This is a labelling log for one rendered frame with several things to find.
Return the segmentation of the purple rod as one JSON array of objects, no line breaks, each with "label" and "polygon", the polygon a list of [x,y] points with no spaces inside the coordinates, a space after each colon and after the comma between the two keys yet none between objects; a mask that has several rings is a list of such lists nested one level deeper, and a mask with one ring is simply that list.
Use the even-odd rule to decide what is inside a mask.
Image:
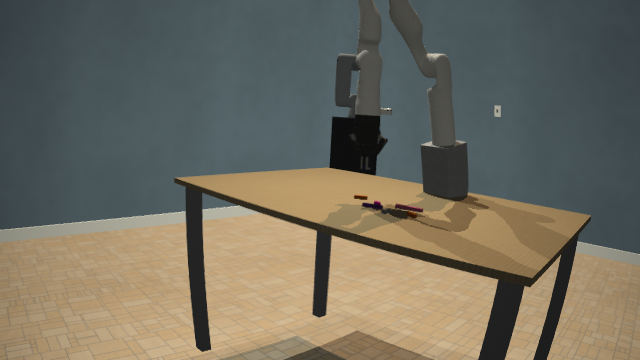
[{"label": "purple rod", "polygon": [[371,204],[371,203],[362,203],[362,207],[369,207],[369,208],[383,209],[383,205]]}]

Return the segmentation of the pink rod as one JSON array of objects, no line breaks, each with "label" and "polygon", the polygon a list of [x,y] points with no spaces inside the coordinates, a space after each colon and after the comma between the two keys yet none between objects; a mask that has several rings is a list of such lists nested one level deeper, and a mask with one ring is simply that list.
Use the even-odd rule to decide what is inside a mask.
[{"label": "pink rod", "polygon": [[417,207],[406,206],[406,205],[401,205],[401,204],[395,204],[395,208],[400,208],[400,209],[405,209],[405,210],[410,210],[410,211],[416,211],[416,212],[423,212],[423,208],[417,208]]}]

